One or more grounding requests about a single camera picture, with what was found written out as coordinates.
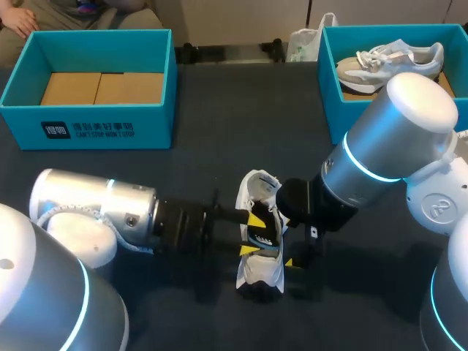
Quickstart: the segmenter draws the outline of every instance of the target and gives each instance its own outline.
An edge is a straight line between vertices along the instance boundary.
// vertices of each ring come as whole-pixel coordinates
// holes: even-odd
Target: person
[[[161,29],[145,0],[0,0],[0,67],[15,66],[33,31]]]

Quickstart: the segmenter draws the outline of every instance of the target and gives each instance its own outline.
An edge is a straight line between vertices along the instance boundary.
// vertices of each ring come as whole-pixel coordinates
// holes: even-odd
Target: person's hand
[[[33,31],[39,31],[36,15],[28,9],[10,7],[1,14],[1,21],[23,39],[29,37]]]

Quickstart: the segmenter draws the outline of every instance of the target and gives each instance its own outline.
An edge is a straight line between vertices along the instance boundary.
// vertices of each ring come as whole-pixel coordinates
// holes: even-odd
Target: cardboard box
[[[93,105],[100,73],[52,73],[41,105]]]
[[[23,150],[169,148],[176,84],[170,30],[38,31],[0,113]]]
[[[41,105],[159,104],[162,73],[52,73]]]
[[[391,25],[391,26],[338,26],[326,27],[318,59],[318,79],[323,107],[333,144],[358,120],[371,103],[371,98],[345,98],[336,75],[336,62],[355,56],[358,50],[404,40],[412,46],[428,47],[435,42],[444,46],[444,75],[439,84],[453,91],[458,108],[456,131],[468,129],[468,36],[458,24]]]

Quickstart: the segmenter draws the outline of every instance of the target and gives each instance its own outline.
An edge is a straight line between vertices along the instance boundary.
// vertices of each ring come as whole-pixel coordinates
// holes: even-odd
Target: sneaker
[[[363,94],[373,94],[402,72],[419,73],[433,80],[443,64],[444,47],[439,42],[430,48],[417,48],[398,39],[341,60],[336,73],[344,86]]]
[[[276,192],[281,183],[264,170],[253,170],[242,180],[235,208],[251,211],[266,224],[266,230],[274,231],[275,240],[268,243],[254,242],[264,249],[245,254],[239,264],[236,289],[254,299],[270,299],[284,292],[283,234],[287,218],[276,207]],[[243,241],[255,238],[254,227],[241,224]]]

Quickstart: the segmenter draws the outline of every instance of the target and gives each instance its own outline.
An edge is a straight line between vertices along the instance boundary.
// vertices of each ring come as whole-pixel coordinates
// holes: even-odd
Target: cardboard
[[[52,73],[41,105],[92,105],[100,73]]]
[[[103,73],[94,104],[159,104],[163,86],[162,73]]]
[[[162,73],[124,73],[123,103],[159,104],[163,84]]]
[[[122,102],[123,74],[103,73],[97,89],[95,105],[120,104]]]
[[[444,88],[446,92],[450,95],[450,97],[454,98],[455,94],[453,93],[452,88],[450,87],[450,84],[447,80],[447,77],[445,76],[444,72],[441,72],[439,75],[439,85]],[[343,92],[343,97],[346,101],[353,101],[353,100],[373,100],[377,97],[378,93],[373,93],[372,95],[362,95],[358,93],[353,93],[351,90],[344,90],[343,87],[341,87],[341,91]]]

